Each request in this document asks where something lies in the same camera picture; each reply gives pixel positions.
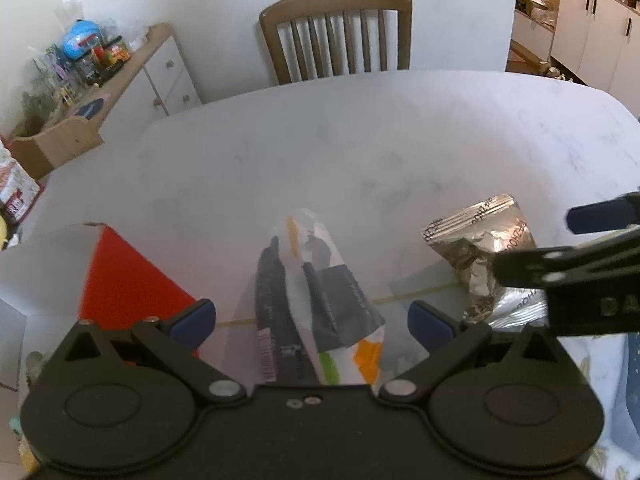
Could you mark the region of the red and white cardboard box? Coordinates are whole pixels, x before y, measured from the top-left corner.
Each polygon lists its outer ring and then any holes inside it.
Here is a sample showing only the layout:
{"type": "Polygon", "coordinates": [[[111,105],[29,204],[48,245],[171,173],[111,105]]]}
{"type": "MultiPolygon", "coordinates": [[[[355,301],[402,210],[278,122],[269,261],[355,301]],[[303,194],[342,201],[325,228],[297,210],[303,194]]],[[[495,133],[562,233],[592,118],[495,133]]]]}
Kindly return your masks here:
{"type": "Polygon", "coordinates": [[[18,389],[31,322],[51,322],[47,336],[59,340],[82,318],[124,330],[193,303],[106,224],[75,224],[23,240],[1,252],[1,387],[18,389]]]}

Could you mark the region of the brown wooden chair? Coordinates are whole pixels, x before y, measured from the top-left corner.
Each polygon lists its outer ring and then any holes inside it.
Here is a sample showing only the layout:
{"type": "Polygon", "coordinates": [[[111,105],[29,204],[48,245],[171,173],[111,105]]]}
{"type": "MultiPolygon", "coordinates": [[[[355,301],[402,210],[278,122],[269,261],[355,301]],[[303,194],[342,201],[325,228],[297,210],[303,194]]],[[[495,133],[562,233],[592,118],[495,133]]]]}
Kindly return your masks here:
{"type": "Polygon", "coordinates": [[[412,0],[280,0],[259,15],[279,84],[390,69],[387,17],[397,25],[396,68],[410,67],[412,0]]]}

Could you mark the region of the red white snack bag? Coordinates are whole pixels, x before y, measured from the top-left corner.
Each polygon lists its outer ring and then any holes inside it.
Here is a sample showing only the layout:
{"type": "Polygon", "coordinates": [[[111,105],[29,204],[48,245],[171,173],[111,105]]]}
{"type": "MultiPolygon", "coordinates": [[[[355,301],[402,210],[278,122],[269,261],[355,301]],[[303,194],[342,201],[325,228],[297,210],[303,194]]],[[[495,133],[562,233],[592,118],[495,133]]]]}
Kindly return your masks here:
{"type": "Polygon", "coordinates": [[[12,224],[24,221],[41,193],[37,181],[4,144],[0,150],[0,192],[2,214],[12,224]]]}

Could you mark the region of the white wooden side cabinet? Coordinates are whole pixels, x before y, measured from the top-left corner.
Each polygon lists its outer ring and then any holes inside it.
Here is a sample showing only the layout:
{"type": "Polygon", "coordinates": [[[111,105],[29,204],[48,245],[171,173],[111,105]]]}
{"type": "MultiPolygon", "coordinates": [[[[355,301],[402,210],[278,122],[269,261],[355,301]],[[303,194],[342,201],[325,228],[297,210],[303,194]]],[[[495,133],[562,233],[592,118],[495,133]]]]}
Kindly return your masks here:
{"type": "Polygon", "coordinates": [[[41,179],[106,141],[128,139],[200,104],[174,30],[160,23],[102,87],[90,90],[54,125],[11,140],[9,150],[32,177],[41,179]]]}

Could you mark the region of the white kitchen cabinets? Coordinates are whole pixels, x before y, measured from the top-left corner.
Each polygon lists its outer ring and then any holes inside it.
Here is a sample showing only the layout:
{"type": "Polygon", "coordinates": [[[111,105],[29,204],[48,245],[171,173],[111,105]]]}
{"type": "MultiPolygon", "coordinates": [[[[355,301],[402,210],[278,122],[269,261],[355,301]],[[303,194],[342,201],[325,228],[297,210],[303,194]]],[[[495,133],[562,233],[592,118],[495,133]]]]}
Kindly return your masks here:
{"type": "Polygon", "coordinates": [[[560,0],[551,58],[588,86],[608,91],[636,17],[616,0],[560,0]]]}

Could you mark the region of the silver foil snack bag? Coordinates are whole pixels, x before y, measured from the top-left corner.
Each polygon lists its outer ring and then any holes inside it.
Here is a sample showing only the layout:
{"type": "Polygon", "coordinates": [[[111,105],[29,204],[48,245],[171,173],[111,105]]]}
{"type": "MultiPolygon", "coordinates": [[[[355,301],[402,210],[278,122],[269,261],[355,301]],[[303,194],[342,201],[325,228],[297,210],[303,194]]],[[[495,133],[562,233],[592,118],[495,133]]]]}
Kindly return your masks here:
{"type": "Polygon", "coordinates": [[[519,332],[548,322],[544,293],[498,283],[495,256],[513,249],[531,250],[535,240],[518,202],[509,194],[489,197],[422,229],[424,242],[444,258],[468,290],[463,322],[485,322],[499,332],[519,332]]]}

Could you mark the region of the blue round toy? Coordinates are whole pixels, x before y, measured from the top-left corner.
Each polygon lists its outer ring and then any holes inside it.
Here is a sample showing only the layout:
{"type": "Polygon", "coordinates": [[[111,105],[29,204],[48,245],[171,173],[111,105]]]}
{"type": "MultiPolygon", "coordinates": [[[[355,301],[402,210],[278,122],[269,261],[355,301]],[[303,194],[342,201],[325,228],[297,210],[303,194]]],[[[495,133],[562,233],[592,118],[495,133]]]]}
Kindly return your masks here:
{"type": "Polygon", "coordinates": [[[102,34],[98,24],[87,20],[78,20],[66,32],[61,48],[66,58],[77,61],[95,47],[102,46],[102,34]]]}

